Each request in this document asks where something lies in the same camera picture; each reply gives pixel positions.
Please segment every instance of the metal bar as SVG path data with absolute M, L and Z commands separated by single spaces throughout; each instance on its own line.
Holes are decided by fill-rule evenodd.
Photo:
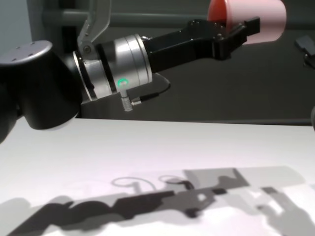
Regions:
M 312 9 L 294 11 L 288 4 L 287 30 L 315 30 L 315 14 Z M 88 12 L 78 9 L 43 12 L 43 22 L 48 26 L 81 26 Z M 206 19 L 206 15 L 159 13 L 111 13 L 111 27 L 182 28 L 193 19 Z
M 77 9 L 43 12 L 43 22 L 48 26 L 81 26 L 88 12 Z M 182 28 L 192 19 L 206 19 L 206 15 L 179 15 L 156 13 L 112 13 L 111 27 Z

